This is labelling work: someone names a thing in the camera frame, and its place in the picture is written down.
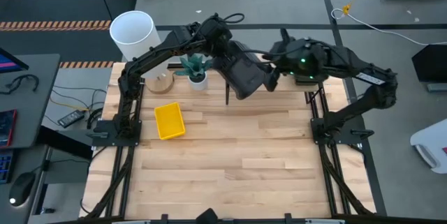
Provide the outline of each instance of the potted plant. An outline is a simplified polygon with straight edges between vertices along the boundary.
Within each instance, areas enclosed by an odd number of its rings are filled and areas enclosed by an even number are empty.
[[[212,60],[209,59],[203,63],[203,56],[193,54],[188,59],[180,58],[184,70],[176,70],[176,75],[187,75],[189,83],[193,90],[202,91],[208,87],[207,70],[212,66]]]

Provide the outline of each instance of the wooden tabletop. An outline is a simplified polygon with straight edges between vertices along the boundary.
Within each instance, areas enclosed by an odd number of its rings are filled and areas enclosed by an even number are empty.
[[[113,66],[104,119],[117,113],[117,78],[123,67]],[[312,113],[303,92],[316,87],[297,87],[292,77],[281,77],[275,92],[261,87],[245,100],[231,92],[225,105],[225,81],[214,71],[208,74],[206,91],[191,90],[187,79],[178,76],[167,94],[145,90],[126,219],[160,219],[161,214],[195,219],[209,207],[219,218],[283,218],[285,213],[329,217],[321,160],[309,125]],[[342,80],[330,78],[324,85],[330,110],[347,105]],[[186,134],[160,140],[154,108],[173,102],[180,104]],[[87,210],[110,184],[115,151],[108,147],[91,164],[83,200]],[[348,186],[374,211],[362,155],[339,145],[339,156]]]

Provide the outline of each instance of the white cable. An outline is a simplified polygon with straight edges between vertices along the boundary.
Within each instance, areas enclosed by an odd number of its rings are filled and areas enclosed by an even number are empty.
[[[342,16],[341,16],[341,17],[336,17],[336,16],[335,16],[335,11],[339,11],[339,12],[341,12],[341,13],[342,13]],[[332,16],[332,18],[334,18],[334,19],[336,19],[336,20],[340,20],[340,19],[342,19],[343,17],[345,17],[345,15],[343,14],[343,10],[340,9],[340,8],[334,8],[334,9],[330,12],[330,16]],[[376,27],[371,26],[371,25],[369,25],[369,24],[366,23],[366,22],[362,22],[362,21],[360,21],[359,19],[355,18],[355,17],[352,16],[352,15],[349,15],[349,14],[348,14],[348,16],[349,16],[352,20],[354,20],[354,21],[356,21],[356,22],[358,22],[358,23],[361,23],[361,24],[363,24],[363,25],[366,25],[366,26],[368,26],[369,28],[371,28],[371,29],[373,29],[373,30],[376,30],[376,31],[381,32],[381,33],[390,33],[390,34],[393,34],[393,35],[396,35],[396,36],[400,36],[400,37],[405,38],[405,39],[409,40],[410,42],[415,43],[415,44],[417,44],[417,45],[427,46],[427,45],[443,45],[443,44],[447,44],[447,42],[440,42],[440,43],[419,43],[419,42],[417,42],[417,41],[415,41],[415,40],[413,40],[413,39],[411,39],[411,38],[407,38],[406,36],[401,35],[401,34],[399,34],[399,33],[392,32],[392,31],[384,31],[384,30],[381,30],[381,29],[377,29]]]

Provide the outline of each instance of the computer mouse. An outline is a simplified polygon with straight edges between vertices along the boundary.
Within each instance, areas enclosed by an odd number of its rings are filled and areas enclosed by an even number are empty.
[[[18,207],[27,201],[36,175],[33,172],[22,173],[13,183],[9,190],[9,202]]]

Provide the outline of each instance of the floor mat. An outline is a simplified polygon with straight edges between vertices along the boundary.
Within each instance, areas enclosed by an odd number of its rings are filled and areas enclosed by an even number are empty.
[[[113,17],[136,0],[108,0]],[[60,54],[62,68],[104,68],[122,60],[103,0],[0,0],[0,47],[11,54]]]

